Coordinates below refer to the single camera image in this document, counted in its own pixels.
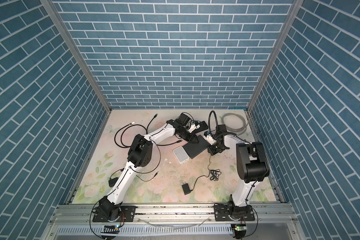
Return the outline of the dark grey network switch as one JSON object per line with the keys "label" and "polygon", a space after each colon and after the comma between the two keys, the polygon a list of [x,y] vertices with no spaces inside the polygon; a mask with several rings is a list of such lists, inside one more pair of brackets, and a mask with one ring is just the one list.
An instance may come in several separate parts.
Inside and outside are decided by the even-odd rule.
{"label": "dark grey network switch", "polygon": [[210,145],[203,135],[198,135],[198,141],[198,143],[187,143],[183,146],[185,152],[191,159],[194,159]]}

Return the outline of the black power adapter with plug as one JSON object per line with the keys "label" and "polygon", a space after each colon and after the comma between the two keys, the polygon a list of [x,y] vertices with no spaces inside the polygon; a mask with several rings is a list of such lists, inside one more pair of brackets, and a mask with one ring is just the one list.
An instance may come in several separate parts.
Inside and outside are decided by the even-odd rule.
{"label": "black power adapter with plug", "polygon": [[222,172],[221,172],[220,169],[211,169],[210,168],[211,163],[212,163],[211,162],[211,157],[209,157],[209,164],[207,166],[208,174],[207,175],[201,175],[201,176],[197,177],[192,188],[190,188],[190,185],[188,183],[185,183],[185,184],[182,185],[182,189],[183,189],[183,192],[184,192],[185,195],[188,195],[192,191],[195,190],[196,184],[197,184],[197,182],[198,182],[198,180],[200,178],[207,178],[210,181],[218,181],[219,180],[219,177],[222,174]]}

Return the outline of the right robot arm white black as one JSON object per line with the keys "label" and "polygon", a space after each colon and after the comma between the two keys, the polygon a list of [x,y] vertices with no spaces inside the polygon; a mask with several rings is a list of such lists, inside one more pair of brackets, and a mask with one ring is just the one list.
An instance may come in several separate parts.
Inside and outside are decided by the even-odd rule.
{"label": "right robot arm white black", "polygon": [[214,133],[204,133],[205,140],[210,144],[207,150],[211,156],[235,150],[240,181],[227,204],[214,204],[215,221],[254,221],[255,210],[250,205],[250,198],[256,186],[270,173],[264,145],[243,140],[237,134],[227,132],[224,125],[221,127],[222,130],[217,129]]}

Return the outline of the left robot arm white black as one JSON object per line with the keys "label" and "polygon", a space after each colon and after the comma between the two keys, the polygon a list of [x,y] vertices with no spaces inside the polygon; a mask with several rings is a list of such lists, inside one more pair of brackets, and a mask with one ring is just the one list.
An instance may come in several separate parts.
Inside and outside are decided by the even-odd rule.
{"label": "left robot arm white black", "polygon": [[137,174],[142,174],[143,167],[151,161],[153,148],[163,140],[178,135],[188,143],[199,142],[197,135],[189,132],[185,124],[179,121],[168,120],[156,131],[142,135],[136,135],[128,151],[127,163],[113,185],[111,191],[99,200],[99,206],[94,208],[93,213],[102,218],[104,222],[117,222],[122,220],[121,204],[124,196]]}

